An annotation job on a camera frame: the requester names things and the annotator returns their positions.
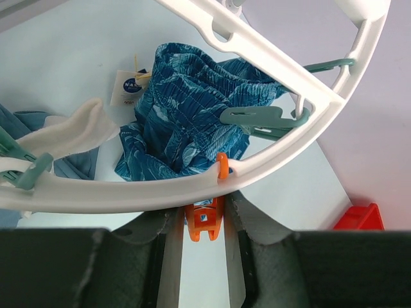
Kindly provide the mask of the white round clip hanger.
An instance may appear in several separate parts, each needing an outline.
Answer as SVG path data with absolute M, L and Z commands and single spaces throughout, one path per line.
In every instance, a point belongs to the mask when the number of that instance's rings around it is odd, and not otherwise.
M 211 47 L 216 64 L 183 44 L 158 48 L 138 119 L 119 128 L 103 102 L 49 117 L 14 140 L 1 132 L 1 207 L 105 214 L 167 209 L 223 196 L 270 175 L 341 113 L 373 56 L 389 1 L 339 1 L 358 31 L 346 57 L 301 66 L 243 22 L 240 1 L 163 1 Z M 130 182 L 56 176 L 57 159 L 120 135 Z

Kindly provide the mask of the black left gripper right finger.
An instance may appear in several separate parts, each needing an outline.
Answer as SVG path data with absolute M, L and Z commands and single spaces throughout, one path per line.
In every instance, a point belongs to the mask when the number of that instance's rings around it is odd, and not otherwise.
M 409 307 L 407 231 L 294 231 L 225 197 L 231 307 Z

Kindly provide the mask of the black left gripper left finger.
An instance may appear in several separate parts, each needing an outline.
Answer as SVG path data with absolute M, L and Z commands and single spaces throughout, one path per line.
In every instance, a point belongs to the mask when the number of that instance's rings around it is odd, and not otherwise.
M 1 231 L 2 307 L 177 307 L 184 211 L 122 227 Z

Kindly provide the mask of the orange clothes peg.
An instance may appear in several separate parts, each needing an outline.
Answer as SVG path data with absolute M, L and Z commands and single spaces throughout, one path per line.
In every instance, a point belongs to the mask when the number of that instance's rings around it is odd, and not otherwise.
M 202 232 L 207 232 L 210 241 L 218 239 L 224 204 L 225 197 L 217 196 L 196 201 L 184 207 L 184 223 L 188 227 L 189 237 L 193 242 L 200 241 Z

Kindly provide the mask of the white sock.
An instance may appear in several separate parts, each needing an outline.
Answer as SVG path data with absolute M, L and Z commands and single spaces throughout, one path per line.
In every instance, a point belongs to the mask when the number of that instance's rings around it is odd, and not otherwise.
M 119 133 L 119 126 L 106 114 L 99 98 L 86 101 L 70 117 L 55 119 L 51 125 L 15 140 L 36 157 L 49 153 L 54 161 L 101 146 Z M 99 214 L 102 182 L 55 176 L 51 171 L 39 176 L 26 191 L 1 180 L 1 208 L 7 210 L 70 214 Z

